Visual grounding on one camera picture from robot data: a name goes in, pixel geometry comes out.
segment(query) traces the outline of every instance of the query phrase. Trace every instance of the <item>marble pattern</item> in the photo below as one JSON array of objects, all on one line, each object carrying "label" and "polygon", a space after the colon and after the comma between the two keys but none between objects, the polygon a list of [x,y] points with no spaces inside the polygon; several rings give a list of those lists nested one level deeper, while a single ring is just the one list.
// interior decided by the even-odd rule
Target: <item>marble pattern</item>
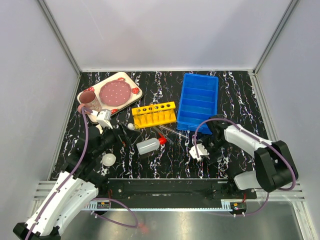
[{"label": "marble pattern", "polygon": [[[174,101],[176,104],[175,113],[177,114],[184,73],[186,72],[127,72],[142,89],[144,96],[135,104],[114,115],[111,123],[113,125],[133,123],[131,108],[152,103]],[[263,138],[267,138],[248,72],[191,71],[189,73],[217,76],[219,78],[218,114],[241,124]],[[85,72],[81,76],[77,92],[79,93],[113,74],[115,72]],[[70,154],[78,140],[79,132],[84,127],[83,118],[77,112],[77,106],[78,102],[75,99],[51,180],[57,179],[61,166],[65,163],[65,158]],[[175,129],[177,123],[167,124],[167,126]],[[227,148],[221,148],[223,158],[219,162],[210,165],[206,162],[197,162],[188,153],[192,147],[192,132],[180,132],[189,136],[189,139],[186,140],[165,131],[164,133],[174,143],[166,143],[159,150],[144,156],[138,154],[136,144],[131,144],[128,148],[115,145],[111,149],[106,149],[103,155],[106,153],[115,154],[116,162],[111,167],[105,167],[101,164],[97,166],[96,171],[109,178],[225,178],[231,167],[233,172],[242,172],[252,170],[255,166],[251,156],[231,144]],[[135,143],[158,137],[158,134],[150,127],[143,128],[135,134],[138,137]]]}]

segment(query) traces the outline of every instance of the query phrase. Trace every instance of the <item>white plastic bottle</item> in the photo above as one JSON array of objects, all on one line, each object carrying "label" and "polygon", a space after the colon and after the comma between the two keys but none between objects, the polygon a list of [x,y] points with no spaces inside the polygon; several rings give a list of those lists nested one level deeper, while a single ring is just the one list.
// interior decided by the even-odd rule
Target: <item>white plastic bottle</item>
[{"label": "white plastic bottle", "polygon": [[156,139],[155,137],[139,142],[136,144],[136,147],[138,148],[139,154],[146,154],[151,151],[157,150],[160,147],[160,144],[165,144],[167,140],[164,137],[160,137],[159,139]]}]

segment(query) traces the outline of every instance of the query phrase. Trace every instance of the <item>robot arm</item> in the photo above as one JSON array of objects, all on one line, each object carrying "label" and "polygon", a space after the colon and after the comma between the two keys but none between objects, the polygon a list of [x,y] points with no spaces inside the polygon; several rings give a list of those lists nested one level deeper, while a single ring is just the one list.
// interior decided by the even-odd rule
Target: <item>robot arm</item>
[{"label": "robot arm", "polygon": [[[272,142],[257,135],[254,135],[256,139],[253,139],[245,134],[249,131],[239,124],[237,126],[240,130],[234,125],[222,121],[211,121],[207,125],[213,135],[205,136],[199,140],[196,145],[199,155],[209,157],[209,161],[212,163],[219,160],[217,152],[222,146],[234,144],[254,158],[255,171],[242,172],[233,179],[239,190],[262,188],[270,193],[292,182],[290,170],[272,150],[262,144],[262,141],[274,147],[288,161],[295,178],[298,179],[297,168],[285,142]],[[202,160],[201,156],[197,157],[195,146],[189,152],[194,159]]]},{"label": "robot arm", "polygon": [[[14,227],[13,232],[19,239],[24,240],[31,226],[35,224],[28,240],[60,240],[66,227],[81,209],[98,194],[105,195],[107,193],[108,178],[94,171],[95,167],[100,165],[101,162],[98,156],[114,144],[129,146],[130,140],[121,124],[118,128],[113,128],[110,125],[108,111],[100,112],[98,118],[99,124],[109,129],[101,134],[101,130],[95,126],[88,128],[88,145],[84,158],[73,177],[69,178],[57,192],[57,187],[75,168],[84,149],[85,135],[80,134],[78,142],[66,158],[62,172],[55,184],[56,187],[51,190],[40,208],[30,219],[25,223],[20,222]],[[35,222],[39,210],[44,207],[55,192],[57,193],[48,203],[39,220]]]}]

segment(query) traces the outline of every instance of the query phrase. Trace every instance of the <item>white ball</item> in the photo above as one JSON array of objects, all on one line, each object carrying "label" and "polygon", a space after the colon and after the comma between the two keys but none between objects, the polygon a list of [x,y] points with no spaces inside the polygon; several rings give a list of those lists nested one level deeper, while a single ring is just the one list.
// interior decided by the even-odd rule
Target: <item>white ball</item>
[{"label": "white ball", "polygon": [[106,155],[103,156],[102,158],[102,164],[105,165],[106,167],[110,167],[116,162],[116,156],[113,155],[112,153],[107,153]]},{"label": "white ball", "polygon": [[135,125],[133,125],[132,123],[128,123],[128,129],[130,130],[136,130]]}]

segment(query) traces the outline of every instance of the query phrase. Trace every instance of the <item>yellow test tube rack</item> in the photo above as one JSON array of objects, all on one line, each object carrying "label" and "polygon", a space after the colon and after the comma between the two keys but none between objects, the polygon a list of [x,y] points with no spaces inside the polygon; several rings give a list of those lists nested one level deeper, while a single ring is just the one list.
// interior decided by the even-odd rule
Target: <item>yellow test tube rack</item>
[{"label": "yellow test tube rack", "polygon": [[175,123],[175,102],[165,102],[132,108],[134,124],[139,128]]}]

